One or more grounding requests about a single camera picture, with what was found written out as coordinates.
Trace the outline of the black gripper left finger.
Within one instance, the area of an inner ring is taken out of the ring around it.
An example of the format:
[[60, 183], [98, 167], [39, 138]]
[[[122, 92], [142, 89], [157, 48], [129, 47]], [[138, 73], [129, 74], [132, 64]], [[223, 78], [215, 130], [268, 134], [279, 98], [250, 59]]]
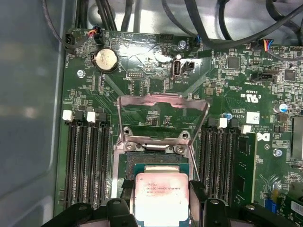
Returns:
[[96, 210], [90, 204], [77, 203], [58, 214], [44, 227], [137, 227], [130, 211], [134, 180], [124, 180], [120, 198], [113, 198]]

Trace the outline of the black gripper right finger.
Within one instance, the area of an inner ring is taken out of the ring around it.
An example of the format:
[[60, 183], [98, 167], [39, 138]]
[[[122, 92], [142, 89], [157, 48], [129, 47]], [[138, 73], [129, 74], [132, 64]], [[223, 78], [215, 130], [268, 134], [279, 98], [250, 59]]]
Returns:
[[230, 207], [208, 198], [200, 181], [189, 181], [189, 210], [199, 227], [295, 227], [296, 224], [266, 208], [250, 203]]

